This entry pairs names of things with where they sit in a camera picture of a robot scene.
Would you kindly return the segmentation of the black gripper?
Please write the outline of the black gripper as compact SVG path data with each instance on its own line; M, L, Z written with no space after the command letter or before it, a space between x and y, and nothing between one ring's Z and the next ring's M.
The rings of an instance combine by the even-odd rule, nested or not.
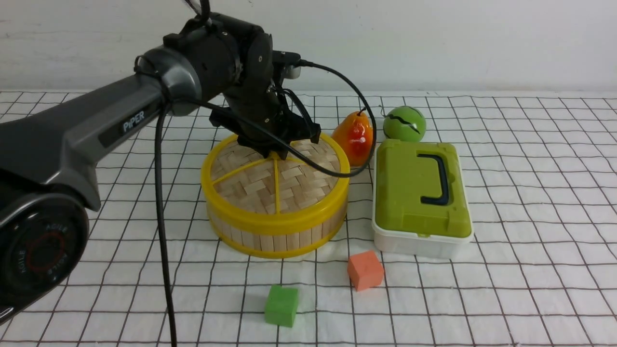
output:
M239 76L223 92L228 107L214 110L209 120L214 127L223 127L237 134L238 145L253 149L263 158L276 152L279 159L295 154L294 143L310 140L317 143L321 128L304 109L295 114L287 97L297 96L282 83L274 81L272 36L254 24L213 24L223 35L233 38L240 60Z

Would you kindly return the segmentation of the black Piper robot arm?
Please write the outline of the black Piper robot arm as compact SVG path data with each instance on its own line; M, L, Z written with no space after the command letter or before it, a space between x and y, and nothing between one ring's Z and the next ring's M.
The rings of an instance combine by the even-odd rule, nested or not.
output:
M137 58L134 74L20 120L2 123L1 323L66 279L86 248L87 210L101 207L95 167L164 112L187 116L193 100L222 94L211 123L264 156L321 128L289 110L285 78L300 56L273 50L255 24L220 13L189 19Z

